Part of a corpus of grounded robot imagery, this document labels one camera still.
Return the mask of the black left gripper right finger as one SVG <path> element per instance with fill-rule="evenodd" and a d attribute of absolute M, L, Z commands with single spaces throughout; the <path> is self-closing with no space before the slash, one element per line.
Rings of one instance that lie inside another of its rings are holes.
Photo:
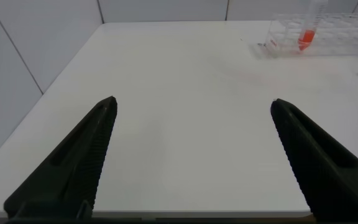
<path fill-rule="evenodd" d="M 358 158 L 295 105 L 276 99 L 270 113 L 316 221 L 358 223 Z"/>

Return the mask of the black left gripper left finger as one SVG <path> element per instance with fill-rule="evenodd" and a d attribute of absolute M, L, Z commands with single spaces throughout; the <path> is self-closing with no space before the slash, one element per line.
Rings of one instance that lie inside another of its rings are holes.
<path fill-rule="evenodd" d="M 117 101 L 98 102 L 4 202 L 10 220 L 86 220 L 117 116 Z"/>

